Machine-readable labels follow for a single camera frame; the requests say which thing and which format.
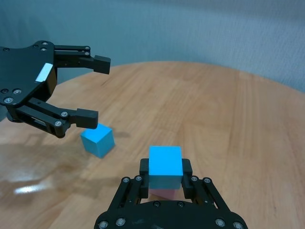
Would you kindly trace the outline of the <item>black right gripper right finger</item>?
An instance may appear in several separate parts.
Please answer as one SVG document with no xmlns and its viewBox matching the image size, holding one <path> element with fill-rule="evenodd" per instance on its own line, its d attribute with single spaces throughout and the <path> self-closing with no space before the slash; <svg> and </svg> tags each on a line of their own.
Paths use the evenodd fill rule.
<svg viewBox="0 0 305 229">
<path fill-rule="evenodd" d="M 182 159 L 183 178 L 182 188 L 184 197 L 190 199 L 192 203 L 201 206 L 212 206 L 219 210 L 230 212 L 227 204 L 209 177 L 199 177 L 193 175 L 191 162 L 189 159 Z"/>
</svg>

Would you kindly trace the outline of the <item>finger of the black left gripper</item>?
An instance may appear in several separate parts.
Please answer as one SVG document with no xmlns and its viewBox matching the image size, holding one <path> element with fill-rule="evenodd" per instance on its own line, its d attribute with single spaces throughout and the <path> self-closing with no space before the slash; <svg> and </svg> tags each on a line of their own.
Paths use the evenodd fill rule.
<svg viewBox="0 0 305 229">
<path fill-rule="evenodd" d="M 54 46 L 54 66 L 56 68 L 87 68 L 94 72 L 109 74 L 111 59 L 95 55 L 91 56 L 90 46 Z"/>
<path fill-rule="evenodd" d="M 95 129 L 98 112 L 78 108 L 69 110 L 55 107 L 36 98 L 16 108 L 18 119 L 57 138 L 65 137 L 72 124 L 77 127 Z"/>
</svg>

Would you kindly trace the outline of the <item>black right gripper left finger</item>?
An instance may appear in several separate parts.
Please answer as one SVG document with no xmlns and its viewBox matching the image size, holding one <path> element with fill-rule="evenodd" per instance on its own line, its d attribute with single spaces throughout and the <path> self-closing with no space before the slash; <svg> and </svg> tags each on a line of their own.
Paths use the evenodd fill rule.
<svg viewBox="0 0 305 229">
<path fill-rule="evenodd" d="M 139 174 L 134 178 L 123 177 L 110 203 L 109 211 L 141 212 L 144 204 L 141 200 L 148 198 L 149 188 L 149 159 L 140 160 Z"/>
</svg>

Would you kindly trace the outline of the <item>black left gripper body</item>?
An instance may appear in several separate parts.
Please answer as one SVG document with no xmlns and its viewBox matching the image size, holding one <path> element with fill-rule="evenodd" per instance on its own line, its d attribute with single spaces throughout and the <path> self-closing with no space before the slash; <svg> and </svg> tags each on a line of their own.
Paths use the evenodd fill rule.
<svg viewBox="0 0 305 229">
<path fill-rule="evenodd" d="M 18 122 L 17 108 L 31 98 L 47 101 L 57 85 L 54 44 L 37 41 L 26 48 L 0 48 L 0 104 Z"/>
</svg>

